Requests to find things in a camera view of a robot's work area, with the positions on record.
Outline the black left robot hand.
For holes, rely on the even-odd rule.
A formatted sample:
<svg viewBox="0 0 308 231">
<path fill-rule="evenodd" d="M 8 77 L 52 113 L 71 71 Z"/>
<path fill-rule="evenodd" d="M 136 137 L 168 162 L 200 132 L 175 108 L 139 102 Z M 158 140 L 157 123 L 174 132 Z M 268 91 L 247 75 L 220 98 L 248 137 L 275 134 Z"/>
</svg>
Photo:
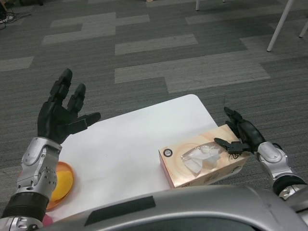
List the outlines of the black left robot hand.
<svg viewBox="0 0 308 231">
<path fill-rule="evenodd" d="M 62 144 L 69 135 L 84 131 L 101 119 L 99 112 L 78 115 L 83 107 L 86 93 L 86 86 L 82 83 L 78 85 L 70 97 L 67 107 L 63 107 L 63 100 L 68 94 L 72 76 L 73 73 L 70 69 L 62 72 L 38 115 L 38 136 L 58 144 Z"/>
</svg>

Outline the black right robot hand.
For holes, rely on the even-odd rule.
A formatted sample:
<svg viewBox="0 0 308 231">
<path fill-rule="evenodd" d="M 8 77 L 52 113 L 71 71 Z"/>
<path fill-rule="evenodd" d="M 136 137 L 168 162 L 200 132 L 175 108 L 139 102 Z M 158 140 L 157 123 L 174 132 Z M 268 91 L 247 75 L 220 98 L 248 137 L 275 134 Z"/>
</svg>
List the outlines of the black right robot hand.
<svg viewBox="0 0 308 231">
<path fill-rule="evenodd" d="M 214 138 L 214 142 L 223 147 L 229 154 L 256 152 L 259 145 L 266 141 L 260 131 L 237 111 L 224 107 L 224 112 L 230 119 L 226 121 L 226 125 L 240 141 L 229 143 L 221 138 Z"/>
</svg>

